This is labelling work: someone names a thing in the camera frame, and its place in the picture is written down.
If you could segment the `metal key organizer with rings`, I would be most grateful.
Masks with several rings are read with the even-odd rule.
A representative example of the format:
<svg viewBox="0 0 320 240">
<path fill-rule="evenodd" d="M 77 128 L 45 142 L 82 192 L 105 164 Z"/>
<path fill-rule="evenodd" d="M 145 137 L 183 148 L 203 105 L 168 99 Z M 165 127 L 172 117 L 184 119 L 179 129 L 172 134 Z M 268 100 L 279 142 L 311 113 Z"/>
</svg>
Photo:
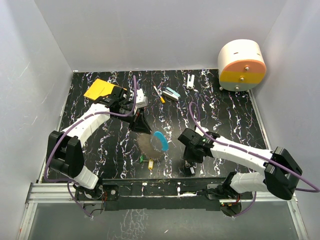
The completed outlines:
<svg viewBox="0 0 320 240">
<path fill-rule="evenodd" d="M 149 159 L 160 159 L 164 152 L 162 147 L 156 147 L 152 143 L 152 136 L 149 134 L 141 133 L 136 138 L 137 144 L 141 152 Z"/>
</svg>

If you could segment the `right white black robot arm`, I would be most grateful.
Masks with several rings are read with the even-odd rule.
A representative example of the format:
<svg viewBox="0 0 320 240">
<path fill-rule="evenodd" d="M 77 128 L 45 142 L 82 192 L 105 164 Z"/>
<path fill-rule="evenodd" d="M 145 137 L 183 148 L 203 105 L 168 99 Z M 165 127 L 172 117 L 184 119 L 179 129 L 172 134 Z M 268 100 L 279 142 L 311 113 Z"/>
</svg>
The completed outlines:
<svg viewBox="0 0 320 240">
<path fill-rule="evenodd" d="M 220 193 L 233 199 L 246 192 L 270 192 L 282 200 L 291 200 L 303 171 L 283 147 L 258 149 L 231 141 L 214 132 L 186 128 L 178 137 L 185 146 L 183 157 L 189 163 L 202 163 L 205 157 L 228 160 L 252 172 L 231 172 Z"/>
</svg>

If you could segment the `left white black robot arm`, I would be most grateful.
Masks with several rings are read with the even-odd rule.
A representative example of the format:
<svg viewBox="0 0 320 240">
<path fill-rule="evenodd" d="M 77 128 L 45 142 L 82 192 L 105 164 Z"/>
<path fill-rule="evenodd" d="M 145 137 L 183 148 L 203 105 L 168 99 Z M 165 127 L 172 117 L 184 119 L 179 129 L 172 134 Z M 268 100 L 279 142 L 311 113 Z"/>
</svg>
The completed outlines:
<svg viewBox="0 0 320 240">
<path fill-rule="evenodd" d="M 74 124 L 48 137 L 46 170 L 56 171 L 73 183 L 88 198 L 97 200 L 103 195 L 102 180 L 85 165 L 84 143 L 103 124 L 116 118 L 129 124 L 132 132 L 150 135 L 152 130 L 144 116 L 148 98 L 137 89 L 133 99 L 127 90 L 113 87 L 110 94 L 99 96 Z"/>
</svg>

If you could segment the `blue organizer handle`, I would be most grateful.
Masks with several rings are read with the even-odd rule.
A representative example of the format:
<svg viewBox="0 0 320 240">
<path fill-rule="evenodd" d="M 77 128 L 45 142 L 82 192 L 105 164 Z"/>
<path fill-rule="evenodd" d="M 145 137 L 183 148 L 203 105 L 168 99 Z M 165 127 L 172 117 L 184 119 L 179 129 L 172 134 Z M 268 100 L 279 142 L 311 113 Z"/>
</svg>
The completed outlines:
<svg viewBox="0 0 320 240">
<path fill-rule="evenodd" d="M 160 141 L 161 150 L 163 152 L 167 152 L 169 150 L 169 144 L 168 144 L 168 141 L 167 141 L 166 137 L 164 136 L 164 134 L 160 131 L 155 131 L 153 136 Z"/>
</svg>

